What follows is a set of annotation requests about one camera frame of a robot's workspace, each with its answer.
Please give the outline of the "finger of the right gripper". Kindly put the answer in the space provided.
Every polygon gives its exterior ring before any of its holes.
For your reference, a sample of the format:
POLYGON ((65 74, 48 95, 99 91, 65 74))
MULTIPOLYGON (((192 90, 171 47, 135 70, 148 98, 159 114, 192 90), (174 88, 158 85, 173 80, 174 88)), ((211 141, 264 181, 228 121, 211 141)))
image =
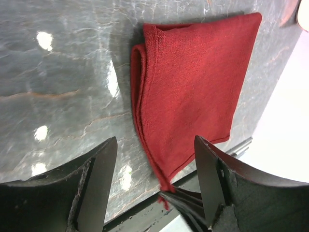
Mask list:
POLYGON ((201 193, 175 187, 174 192, 160 191, 159 196, 165 206, 169 203, 177 209, 193 232, 210 231, 206 224, 201 193))

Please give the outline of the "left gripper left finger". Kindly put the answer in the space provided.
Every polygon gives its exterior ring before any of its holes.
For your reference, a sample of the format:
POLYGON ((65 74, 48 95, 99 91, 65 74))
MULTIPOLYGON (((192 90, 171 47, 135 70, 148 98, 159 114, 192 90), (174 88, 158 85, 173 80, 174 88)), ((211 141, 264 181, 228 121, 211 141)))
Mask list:
POLYGON ((112 137, 43 174, 2 183, 1 231, 102 231, 117 148, 112 137))

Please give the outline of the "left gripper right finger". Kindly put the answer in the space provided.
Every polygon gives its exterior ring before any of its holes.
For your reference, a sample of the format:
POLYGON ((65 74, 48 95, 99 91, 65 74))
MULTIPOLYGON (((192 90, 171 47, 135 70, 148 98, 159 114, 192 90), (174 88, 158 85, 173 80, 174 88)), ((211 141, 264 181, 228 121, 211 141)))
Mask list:
POLYGON ((194 147, 207 226, 225 232, 308 231, 308 183, 256 169, 200 136, 194 147))

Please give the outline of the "dark red cloth napkin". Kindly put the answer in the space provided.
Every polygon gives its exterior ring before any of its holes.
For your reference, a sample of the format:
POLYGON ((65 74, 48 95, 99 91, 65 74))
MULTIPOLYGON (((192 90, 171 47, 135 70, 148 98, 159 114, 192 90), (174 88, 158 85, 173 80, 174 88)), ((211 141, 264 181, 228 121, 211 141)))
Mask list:
POLYGON ((195 158, 193 141, 229 140, 262 15, 142 27, 131 51, 134 123, 162 191, 195 158))

